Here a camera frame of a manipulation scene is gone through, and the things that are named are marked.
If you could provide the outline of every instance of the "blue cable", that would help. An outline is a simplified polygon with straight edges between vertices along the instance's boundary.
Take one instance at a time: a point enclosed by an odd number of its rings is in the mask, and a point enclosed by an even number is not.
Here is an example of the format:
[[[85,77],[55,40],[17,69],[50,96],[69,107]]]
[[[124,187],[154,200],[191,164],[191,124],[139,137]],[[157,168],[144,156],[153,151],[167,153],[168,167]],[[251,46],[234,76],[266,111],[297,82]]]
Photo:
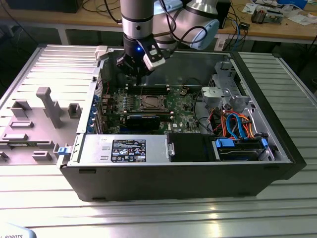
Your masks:
[[[237,119],[237,123],[238,123],[238,129],[239,129],[239,133],[240,133],[240,136],[244,139],[247,138],[247,136],[245,135],[243,129],[242,129],[242,123],[241,123],[241,120],[240,118],[238,117],[238,115],[235,115],[235,114],[230,114],[228,117],[227,117],[227,122],[226,122],[226,126],[227,126],[227,130],[228,132],[237,140],[238,137],[231,131],[230,129],[230,118],[231,117],[236,117]]]
[[[238,39],[239,39],[239,36],[240,36],[240,29],[239,29],[238,23],[237,23],[235,20],[231,19],[231,21],[233,21],[233,22],[236,24],[237,32],[238,32],[237,40],[236,40],[236,42],[234,43],[233,49],[232,49],[232,51],[234,51],[234,50],[236,49],[236,47],[237,47]]]

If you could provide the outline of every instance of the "blue latch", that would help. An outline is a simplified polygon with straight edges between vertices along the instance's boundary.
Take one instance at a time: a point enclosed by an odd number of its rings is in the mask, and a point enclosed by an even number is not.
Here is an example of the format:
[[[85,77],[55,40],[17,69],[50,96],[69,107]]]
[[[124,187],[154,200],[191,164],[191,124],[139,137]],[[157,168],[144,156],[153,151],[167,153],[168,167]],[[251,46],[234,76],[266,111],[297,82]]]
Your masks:
[[[72,146],[59,147],[57,153],[58,155],[69,155],[71,153]]]
[[[86,127],[86,131],[87,131],[87,132],[92,133],[92,132],[93,132],[93,130],[94,130],[94,128],[93,128],[93,127],[91,127],[91,126],[87,126],[87,127]]]
[[[94,95],[94,102],[99,102],[99,100],[100,100],[100,97],[97,95]]]
[[[91,112],[96,112],[96,111],[97,111],[97,108],[96,108],[96,107],[91,107],[91,108],[90,108],[90,111],[91,111]]]
[[[93,119],[92,118],[88,118],[88,125],[91,125],[91,124],[93,124],[94,122],[93,122]]]
[[[89,116],[90,116],[91,118],[95,118],[95,117],[96,117],[96,114],[94,114],[94,112],[90,112],[90,113],[89,113]]]
[[[216,147],[234,147],[234,142],[232,139],[220,138],[216,140]]]
[[[268,143],[267,143],[267,140],[266,139],[264,139],[264,138],[262,138],[262,144],[263,144],[263,146],[265,147],[265,148],[267,148],[268,147]]]

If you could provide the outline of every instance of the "black box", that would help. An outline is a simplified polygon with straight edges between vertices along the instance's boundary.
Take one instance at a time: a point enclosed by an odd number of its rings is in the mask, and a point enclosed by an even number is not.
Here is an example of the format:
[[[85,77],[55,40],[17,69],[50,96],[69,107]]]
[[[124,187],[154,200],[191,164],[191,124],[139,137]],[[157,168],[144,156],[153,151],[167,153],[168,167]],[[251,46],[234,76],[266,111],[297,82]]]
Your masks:
[[[219,29],[224,27],[226,23],[227,15],[230,9],[231,2],[230,0],[218,0],[216,9],[218,12],[218,21],[219,21]]]
[[[76,13],[83,0],[6,0],[11,9]]]
[[[168,133],[167,142],[173,143],[175,155],[171,162],[215,161],[212,147],[214,137],[200,133]]]

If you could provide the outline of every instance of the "warning label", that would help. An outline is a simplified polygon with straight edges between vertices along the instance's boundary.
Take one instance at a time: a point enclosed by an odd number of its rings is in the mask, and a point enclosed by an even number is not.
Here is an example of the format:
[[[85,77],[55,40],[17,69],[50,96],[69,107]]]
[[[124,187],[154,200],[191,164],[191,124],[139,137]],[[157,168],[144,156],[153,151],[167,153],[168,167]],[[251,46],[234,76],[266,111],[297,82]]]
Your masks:
[[[145,140],[113,140],[112,162],[146,162]]]

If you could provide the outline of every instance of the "motherboard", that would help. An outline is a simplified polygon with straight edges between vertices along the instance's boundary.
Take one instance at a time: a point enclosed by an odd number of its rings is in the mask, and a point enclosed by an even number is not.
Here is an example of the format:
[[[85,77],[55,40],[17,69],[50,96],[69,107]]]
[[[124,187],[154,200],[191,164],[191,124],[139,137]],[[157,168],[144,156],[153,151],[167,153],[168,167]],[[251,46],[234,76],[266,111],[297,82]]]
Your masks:
[[[199,132],[196,92],[183,87],[125,87],[103,95],[104,134]]]

